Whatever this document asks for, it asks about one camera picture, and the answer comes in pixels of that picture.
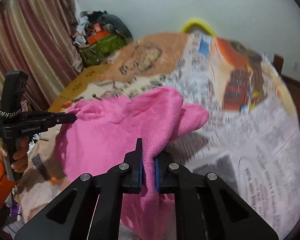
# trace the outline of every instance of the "pink towel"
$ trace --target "pink towel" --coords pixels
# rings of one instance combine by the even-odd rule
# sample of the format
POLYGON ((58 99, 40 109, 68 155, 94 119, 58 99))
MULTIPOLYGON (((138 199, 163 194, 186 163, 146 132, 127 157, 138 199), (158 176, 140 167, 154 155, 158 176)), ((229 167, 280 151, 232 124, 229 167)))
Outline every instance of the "pink towel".
POLYGON ((69 110, 74 124, 64 124, 54 154, 73 181, 82 173, 102 174, 122 163, 142 138, 145 185, 139 195, 124 195, 122 223, 143 240, 161 240, 174 200, 155 189, 154 157, 165 145, 202 127, 208 112, 200 105, 183 105, 177 90, 159 87, 134 99, 80 100, 69 110))

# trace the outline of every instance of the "yellow object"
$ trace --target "yellow object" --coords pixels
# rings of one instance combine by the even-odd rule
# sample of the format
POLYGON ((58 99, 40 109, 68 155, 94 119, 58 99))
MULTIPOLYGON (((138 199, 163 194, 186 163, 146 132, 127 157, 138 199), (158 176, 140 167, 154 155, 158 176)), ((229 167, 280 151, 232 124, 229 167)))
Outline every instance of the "yellow object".
POLYGON ((250 65, 246 65, 249 73, 253 73, 253 68, 250 65))
POLYGON ((196 18, 193 18, 193 19, 190 19, 189 21, 187 21, 182 29, 181 29, 181 32, 182 33, 188 33, 189 30, 194 27, 194 26, 197 26, 201 29, 203 29, 205 31, 205 33, 207 33, 208 35, 212 36, 212 37, 215 37, 217 36, 216 33, 214 32, 214 30, 209 26, 207 25, 206 23, 204 23, 203 21, 199 20, 199 19, 196 19, 196 18))
POLYGON ((49 179, 50 183, 55 186, 59 183, 60 179, 52 177, 51 179, 49 179))

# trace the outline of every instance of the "curtain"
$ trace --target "curtain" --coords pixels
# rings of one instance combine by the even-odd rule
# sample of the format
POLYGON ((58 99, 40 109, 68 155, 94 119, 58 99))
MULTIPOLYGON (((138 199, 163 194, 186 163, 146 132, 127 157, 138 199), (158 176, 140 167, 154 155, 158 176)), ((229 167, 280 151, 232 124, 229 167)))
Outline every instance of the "curtain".
POLYGON ((25 98, 46 110, 77 76, 74 0, 0 2, 0 98, 8 71, 29 75, 25 98))

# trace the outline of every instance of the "newspaper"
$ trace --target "newspaper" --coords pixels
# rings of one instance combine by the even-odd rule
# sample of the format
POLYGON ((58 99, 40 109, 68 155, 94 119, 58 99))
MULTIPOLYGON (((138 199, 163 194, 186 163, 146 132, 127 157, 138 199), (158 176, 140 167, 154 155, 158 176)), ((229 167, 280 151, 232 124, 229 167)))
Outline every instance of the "newspaper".
POLYGON ((192 36, 184 59, 164 85, 178 89, 185 102, 206 107, 210 120, 201 129, 170 143, 167 150, 192 172, 218 174, 283 239, 300 217, 298 119, 287 113, 269 80, 262 84, 263 98, 253 107, 249 104, 248 111, 222 109, 224 102, 218 100, 216 85, 211 81, 220 62, 216 63, 211 54, 206 57, 197 53, 202 37, 212 43, 210 37, 192 36))

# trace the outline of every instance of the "clutter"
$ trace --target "clutter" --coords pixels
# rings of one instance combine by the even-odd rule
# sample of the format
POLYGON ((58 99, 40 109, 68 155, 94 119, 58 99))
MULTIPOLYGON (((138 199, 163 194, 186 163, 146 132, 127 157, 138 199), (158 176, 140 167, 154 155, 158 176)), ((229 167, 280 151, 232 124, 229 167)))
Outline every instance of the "clutter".
POLYGON ((174 201, 156 191, 153 158, 169 141, 202 127, 208 112, 200 105, 183 105, 183 97, 169 87, 132 100, 125 96, 80 100, 69 112, 78 120, 61 127, 54 150, 69 181, 85 172, 107 172, 134 150, 131 141, 142 138, 146 186, 139 195, 123 197, 121 220, 143 240, 160 239, 174 201))
POLYGON ((110 33, 108 31, 101 31, 101 32, 95 33, 87 39, 87 42, 89 44, 93 44, 96 41, 99 41, 99 40, 103 39, 104 37, 108 36, 109 34, 110 33))
POLYGON ((101 28, 101 26, 100 26, 99 23, 96 23, 96 24, 93 26, 93 28, 94 28, 94 30, 96 31, 96 33, 102 31, 102 28, 101 28))
POLYGON ((97 22, 104 25, 111 24, 118 34, 125 38, 132 38, 132 34, 129 29, 122 22, 122 20, 115 15, 105 13, 98 18, 97 22))
POLYGON ((89 21, 88 21, 88 17, 84 16, 81 17, 78 21, 78 25, 77 25, 77 32, 79 33, 79 35, 83 35, 83 31, 85 30, 85 28, 89 25, 89 21))
POLYGON ((72 38, 74 45, 79 49, 84 66, 87 67, 100 64, 105 57, 124 47, 124 38, 132 38, 132 35, 115 15, 106 11, 83 11, 77 33, 72 38))
POLYGON ((79 53, 81 54, 85 66, 99 65, 107 56, 125 45, 126 43, 122 37, 109 33, 93 44, 79 48, 79 53))

